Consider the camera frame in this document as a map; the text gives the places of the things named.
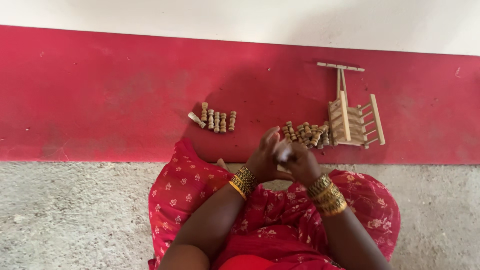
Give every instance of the red mat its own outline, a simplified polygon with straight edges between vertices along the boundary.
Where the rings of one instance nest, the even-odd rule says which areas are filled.
[[[327,120],[322,61],[365,68],[346,71],[349,104],[376,95],[386,144],[314,149],[320,162],[480,162],[479,57],[11,26],[0,40],[0,160],[167,161],[186,136],[206,161],[244,162],[269,127]],[[235,132],[190,120],[203,101],[236,110]]]

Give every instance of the wooden stick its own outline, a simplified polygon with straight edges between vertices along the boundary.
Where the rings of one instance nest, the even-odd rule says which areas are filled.
[[[341,69],[336,69],[336,98],[340,99],[340,80],[342,79],[342,73],[340,72]]]
[[[374,94],[370,94],[370,102],[372,103],[373,118],[375,119],[375,125],[377,127],[378,139],[381,145],[385,144],[384,131],[382,129],[382,123],[380,122],[380,115],[378,113],[377,100]]]
[[[345,73],[343,72],[343,69],[340,69],[342,72],[342,84],[343,84],[343,91],[345,92],[345,104],[348,107],[348,97],[347,97],[347,85],[345,84]]]
[[[345,103],[345,92],[340,91],[340,104],[342,107],[342,118],[343,118],[343,130],[345,131],[345,140],[351,141],[350,137],[350,126],[348,125],[348,114],[347,114],[347,105]]]

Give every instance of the wooden toy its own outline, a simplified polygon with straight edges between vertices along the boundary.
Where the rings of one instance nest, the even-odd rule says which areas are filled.
[[[203,102],[202,103],[202,117],[200,119],[200,120],[202,120],[202,122],[207,121],[207,108],[208,108],[208,103]]]
[[[295,130],[293,130],[291,121],[287,122],[287,127],[288,127],[288,132],[290,133],[290,139],[292,140],[292,142],[297,141],[297,136],[295,135]]]
[[[310,138],[312,136],[312,132],[310,130],[310,125],[308,122],[303,123],[303,127],[305,128],[305,137]]]
[[[213,110],[208,110],[208,129],[213,130]]]
[[[220,131],[219,124],[220,123],[220,113],[218,111],[215,112],[215,127],[213,132],[218,133]]]
[[[220,122],[220,133],[223,134],[227,132],[227,122],[225,121],[225,119],[227,118],[227,114],[221,113],[220,118],[222,119],[222,121]]]
[[[284,126],[282,127],[283,135],[285,135],[285,139],[287,139],[288,142],[292,142],[292,139],[290,138],[290,132],[288,131],[288,127]]]
[[[237,112],[236,111],[231,111],[230,112],[230,125],[228,126],[229,131],[234,131],[235,130],[235,118],[237,117]]]
[[[195,121],[195,123],[197,123],[201,128],[204,128],[205,127],[205,123],[200,121],[200,118],[198,118],[198,116],[196,116],[193,111],[189,112],[188,113],[188,117],[190,117],[190,119],[192,119],[193,121]]]

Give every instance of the bangle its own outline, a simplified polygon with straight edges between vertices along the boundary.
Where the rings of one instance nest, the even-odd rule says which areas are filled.
[[[323,216],[334,216],[347,208],[347,202],[328,174],[323,174],[307,189],[308,197]]]
[[[258,186],[255,176],[245,166],[240,168],[240,170],[232,177],[229,183],[245,200],[247,200],[247,196],[250,195]]]

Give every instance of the red floral fabric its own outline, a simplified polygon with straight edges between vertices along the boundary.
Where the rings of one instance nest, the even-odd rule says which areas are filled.
[[[152,185],[148,209],[156,270],[182,224],[233,176],[199,159],[188,139],[175,144],[171,161]],[[330,178],[387,260],[400,230],[398,205],[390,192],[369,175],[334,170]],[[285,191],[259,185],[240,211],[225,249],[212,264],[218,269],[229,258],[255,255],[274,262],[275,269],[338,269],[329,257],[322,218],[306,195],[292,184]]]

